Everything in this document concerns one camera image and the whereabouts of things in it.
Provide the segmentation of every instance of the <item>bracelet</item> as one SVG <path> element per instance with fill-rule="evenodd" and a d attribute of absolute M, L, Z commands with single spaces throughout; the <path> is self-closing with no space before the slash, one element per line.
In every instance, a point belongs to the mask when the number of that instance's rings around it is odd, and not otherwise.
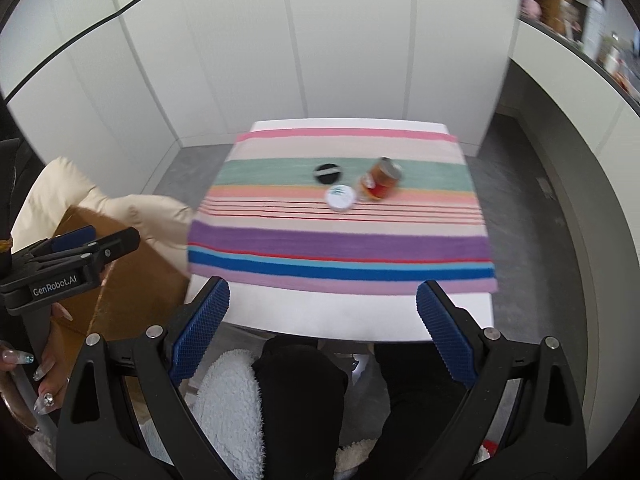
<path fill-rule="evenodd" d="M 0 240 L 0 253 L 9 253 L 14 246 L 14 239 Z"/>

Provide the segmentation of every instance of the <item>person's leg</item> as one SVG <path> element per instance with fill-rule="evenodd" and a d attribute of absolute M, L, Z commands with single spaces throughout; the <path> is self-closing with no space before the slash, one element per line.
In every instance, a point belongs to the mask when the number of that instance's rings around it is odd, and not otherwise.
<path fill-rule="evenodd" d="M 315 340 L 276 336 L 254 363 L 264 419 L 265 480 L 331 480 L 347 375 Z"/>
<path fill-rule="evenodd" d="M 353 480 L 404 480 L 446 428 L 465 395 L 433 343 L 377 344 L 391 403 L 382 435 Z"/>

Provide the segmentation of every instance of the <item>fingernail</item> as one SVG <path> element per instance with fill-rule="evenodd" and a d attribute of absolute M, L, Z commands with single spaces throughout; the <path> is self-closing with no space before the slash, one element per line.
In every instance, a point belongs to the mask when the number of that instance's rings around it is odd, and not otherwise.
<path fill-rule="evenodd" d="M 60 312 L 62 312 L 62 317 L 64 317 L 67 321 L 73 321 L 74 317 L 71 315 L 71 313 L 62 305 L 58 304 L 60 307 Z"/>
<path fill-rule="evenodd" d="M 54 404 L 55 400 L 53 399 L 53 395 L 45 392 L 36 399 L 36 403 L 33 405 L 33 412 L 37 415 L 47 415 L 47 413 L 55 410 Z"/>
<path fill-rule="evenodd" d="M 21 350 L 4 350 L 2 362 L 8 365 L 30 365 L 33 363 L 33 355 Z"/>
<path fill-rule="evenodd" d="M 33 380 L 39 381 L 41 378 L 47 375 L 49 373 L 49 370 L 53 368 L 54 364 L 56 364 L 56 362 L 53 359 L 44 361 L 40 366 L 38 366 L 36 373 L 34 373 L 33 375 Z"/>

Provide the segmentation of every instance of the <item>purple stripe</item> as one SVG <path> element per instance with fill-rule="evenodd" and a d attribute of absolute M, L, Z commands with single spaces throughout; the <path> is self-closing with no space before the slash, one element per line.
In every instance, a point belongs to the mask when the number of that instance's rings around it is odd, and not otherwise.
<path fill-rule="evenodd" d="M 220 251 L 294 255 L 301 258 L 455 260 L 491 258 L 486 236 L 413 236 L 320 233 L 211 226 L 193 221 L 189 242 Z"/>
<path fill-rule="evenodd" d="M 333 294 L 367 294 L 371 296 L 412 296 L 421 282 L 358 282 L 352 280 L 320 280 L 297 276 L 272 276 L 254 274 L 242 270 L 228 270 L 203 264 L 189 264 L 190 271 L 199 276 L 220 276 L 228 282 L 249 285 L 271 286 L 307 292 L 330 292 Z M 495 278 L 481 280 L 444 280 L 438 282 L 447 294 L 460 292 L 495 292 Z"/>

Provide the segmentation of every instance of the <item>white table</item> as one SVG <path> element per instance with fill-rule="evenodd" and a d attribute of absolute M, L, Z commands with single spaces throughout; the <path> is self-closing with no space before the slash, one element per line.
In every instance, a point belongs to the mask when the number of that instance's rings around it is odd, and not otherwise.
<path fill-rule="evenodd" d="M 283 128 L 386 128 L 448 133 L 442 124 L 382 119 L 294 119 L 262 121 L 254 130 Z M 186 301 L 191 301 L 207 278 L 193 275 Z M 265 330 L 324 339 L 354 341 L 425 341 L 431 337 L 418 316 L 415 296 L 361 296 L 289 290 L 245 283 L 229 283 L 231 299 L 225 322 Z M 481 328 L 494 325 L 491 294 L 450 294 Z M 260 302 L 256 308 L 256 298 Z"/>

